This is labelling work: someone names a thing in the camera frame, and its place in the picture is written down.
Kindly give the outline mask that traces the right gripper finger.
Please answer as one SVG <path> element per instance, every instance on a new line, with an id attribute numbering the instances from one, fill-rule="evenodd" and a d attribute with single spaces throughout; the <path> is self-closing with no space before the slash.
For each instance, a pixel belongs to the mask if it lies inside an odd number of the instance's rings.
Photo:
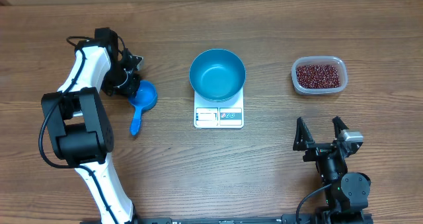
<path id="1" fill-rule="evenodd" d="M 342 130 L 348 130 L 348 126 L 341 120 L 339 116 L 336 116 L 332 119 L 334 126 L 335 138 L 338 138 Z"/>
<path id="2" fill-rule="evenodd" d="M 295 139 L 293 142 L 294 151 L 306 151 L 314 145 L 314 139 L 303 121 L 302 117 L 298 117 L 295 131 Z"/>

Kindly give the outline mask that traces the blue plastic measuring scoop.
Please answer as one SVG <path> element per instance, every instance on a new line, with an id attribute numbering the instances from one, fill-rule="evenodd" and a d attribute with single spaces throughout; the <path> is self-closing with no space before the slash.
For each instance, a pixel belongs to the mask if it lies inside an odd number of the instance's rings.
<path id="1" fill-rule="evenodd" d="M 140 81 L 136 95 L 129 98 L 130 104 L 135 112 L 130 126 L 130 132 L 133 136 L 137 135 L 141 129 L 142 114 L 152 109 L 158 99 L 155 85 L 149 81 Z"/>

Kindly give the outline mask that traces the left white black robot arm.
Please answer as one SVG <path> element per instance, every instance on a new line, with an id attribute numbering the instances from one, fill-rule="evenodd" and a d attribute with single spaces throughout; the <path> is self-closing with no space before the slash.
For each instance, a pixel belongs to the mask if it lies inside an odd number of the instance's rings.
<path id="1" fill-rule="evenodd" d="M 143 58 L 133 55 L 110 28 L 95 29 L 93 37 L 78 37 L 74 48 L 75 63 L 69 77 L 41 100 L 40 155 L 51 167 L 73 169 L 81 176 L 96 202 L 100 223 L 137 223 L 135 207 L 112 161 L 114 134 L 100 93 L 135 96 Z M 55 156 L 64 160 L 64 165 L 47 158 L 42 145 L 46 132 Z"/>

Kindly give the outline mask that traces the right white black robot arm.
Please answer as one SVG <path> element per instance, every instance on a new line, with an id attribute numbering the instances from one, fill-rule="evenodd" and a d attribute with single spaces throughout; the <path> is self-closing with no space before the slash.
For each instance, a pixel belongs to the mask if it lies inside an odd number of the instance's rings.
<path id="1" fill-rule="evenodd" d="M 345 159 L 356 154 L 364 143 L 359 131 L 350 130 L 336 116 L 332 119 L 334 140 L 317 143 L 303 118 L 297 119 L 294 151 L 303 151 L 303 161 L 314 162 L 321 177 L 322 187 L 311 192 L 298 204 L 294 223 L 373 223 L 365 214 L 368 207 L 371 179 L 362 172 L 349 172 Z M 326 206 L 318 207 L 312 214 L 300 214 L 303 204 L 320 192 L 325 193 Z"/>

